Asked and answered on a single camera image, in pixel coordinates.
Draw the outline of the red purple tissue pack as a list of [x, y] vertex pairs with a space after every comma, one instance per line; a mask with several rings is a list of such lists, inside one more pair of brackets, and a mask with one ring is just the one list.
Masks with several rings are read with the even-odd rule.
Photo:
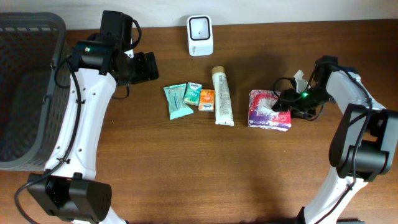
[[248, 126], [288, 131], [292, 126], [290, 111], [275, 112], [272, 107], [277, 97], [269, 90], [252, 90], [249, 94]]

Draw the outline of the mint toilet wipes pack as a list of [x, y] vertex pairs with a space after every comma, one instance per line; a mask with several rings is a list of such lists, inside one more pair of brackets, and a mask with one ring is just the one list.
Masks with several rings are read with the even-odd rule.
[[183, 100], [187, 84], [164, 87], [169, 106], [170, 120], [193, 114], [193, 110]]

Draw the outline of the teal Kleenex tissue pack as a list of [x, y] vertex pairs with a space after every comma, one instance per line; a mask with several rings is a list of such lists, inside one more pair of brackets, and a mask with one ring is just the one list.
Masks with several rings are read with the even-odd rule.
[[199, 83], [187, 83], [187, 89], [184, 95], [184, 102], [188, 105], [198, 106], [200, 102], [202, 84]]

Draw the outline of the white tube with tan cap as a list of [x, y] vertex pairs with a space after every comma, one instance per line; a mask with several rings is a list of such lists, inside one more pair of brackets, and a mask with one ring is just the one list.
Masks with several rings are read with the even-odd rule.
[[215, 89], [215, 124], [234, 126], [231, 95], [225, 69], [222, 66], [216, 66], [211, 72]]

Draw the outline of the orange Kleenex tissue pack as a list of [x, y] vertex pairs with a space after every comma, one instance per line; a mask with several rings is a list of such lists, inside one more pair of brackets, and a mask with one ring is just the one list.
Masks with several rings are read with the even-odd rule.
[[200, 111], [214, 112], [215, 110], [215, 91], [202, 89], [198, 105]]

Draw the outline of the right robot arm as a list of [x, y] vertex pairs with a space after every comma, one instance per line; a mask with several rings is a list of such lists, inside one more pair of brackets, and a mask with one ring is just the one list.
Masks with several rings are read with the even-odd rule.
[[296, 223], [337, 223], [352, 198], [391, 169], [397, 146], [397, 112], [378, 103], [353, 68], [322, 63], [311, 81], [289, 79], [292, 87], [277, 95], [277, 110], [315, 120], [315, 108], [334, 100], [343, 116], [329, 148], [330, 170], [318, 194], [302, 207]]

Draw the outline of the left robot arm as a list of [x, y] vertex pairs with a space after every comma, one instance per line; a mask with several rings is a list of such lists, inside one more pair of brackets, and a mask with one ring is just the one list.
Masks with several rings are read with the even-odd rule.
[[71, 223], [125, 223], [111, 208], [112, 189], [95, 181], [104, 116], [118, 85], [159, 77], [155, 55], [81, 40], [67, 57], [70, 92], [62, 127], [43, 174], [25, 187], [47, 215]]

